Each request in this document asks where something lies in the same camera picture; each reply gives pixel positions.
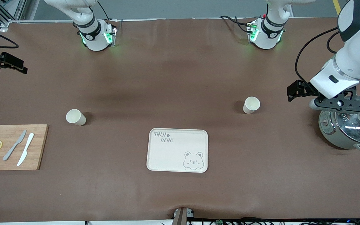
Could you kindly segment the grey plastic knife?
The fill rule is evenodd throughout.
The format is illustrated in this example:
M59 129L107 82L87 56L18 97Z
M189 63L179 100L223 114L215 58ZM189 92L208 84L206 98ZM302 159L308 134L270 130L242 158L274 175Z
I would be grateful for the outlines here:
M13 151L15 150L15 148L24 140L24 137L26 135L26 130L24 130L22 132L22 134L19 136L19 138L17 139L17 141L14 143L14 145L10 148L10 150L4 155L3 157L3 161L7 161L11 154L13 153Z

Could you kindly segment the wooden cutting board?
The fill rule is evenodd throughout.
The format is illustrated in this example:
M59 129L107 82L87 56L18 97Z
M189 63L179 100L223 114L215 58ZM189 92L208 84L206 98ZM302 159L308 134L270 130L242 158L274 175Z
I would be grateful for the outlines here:
M24 140L15 148L10 158L7 161L3 161L4 155L10 150L24 130L26 130ZM3 142L3 146L0 149L0 171L38 170L41 164L47 132L47 124L0 125L0 140ZM27 150L27 157L20 166L16 166L30 133L35 135Z

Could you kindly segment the grey table edge clamp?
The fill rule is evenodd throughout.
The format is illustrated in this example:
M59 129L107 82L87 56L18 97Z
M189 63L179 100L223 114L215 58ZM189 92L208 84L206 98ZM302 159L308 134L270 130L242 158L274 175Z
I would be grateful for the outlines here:
M178 208L174 213L171 225L193 225L189 218L194 218L194 211L191 208Z

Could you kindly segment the white plastic knife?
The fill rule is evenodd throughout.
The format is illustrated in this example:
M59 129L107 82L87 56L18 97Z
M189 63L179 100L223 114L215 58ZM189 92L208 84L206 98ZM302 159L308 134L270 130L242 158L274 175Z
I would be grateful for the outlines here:
M31 144L31 142L32 142L32 140L34 138L34 135L35 135L34 133L29 134L29 136L27 138L27 141L26 141L26 145L25 145L24 150L22 152L22 155L21 155L21 157L20 157L20 159L19 159L16 166L20 166L24 162L25 158L27 157L28 148L29 148L29 146L30 146L30 144Z

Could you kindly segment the cream bear print tray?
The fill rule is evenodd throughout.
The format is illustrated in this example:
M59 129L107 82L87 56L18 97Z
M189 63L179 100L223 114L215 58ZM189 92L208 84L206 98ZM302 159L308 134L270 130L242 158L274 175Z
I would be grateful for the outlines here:
M204 173L208 169L208 133L200 129L153 128L146 166L151 171Z

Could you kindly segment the grey-green electric cooking pot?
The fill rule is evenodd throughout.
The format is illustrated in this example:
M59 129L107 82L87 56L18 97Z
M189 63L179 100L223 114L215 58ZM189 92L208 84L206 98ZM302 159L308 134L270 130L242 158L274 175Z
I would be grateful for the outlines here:
M319 128L324 138L331 144L341 149L357 149L360 151L360 143L351 140L341 132L335 124L332 112L322 111L318 120Z

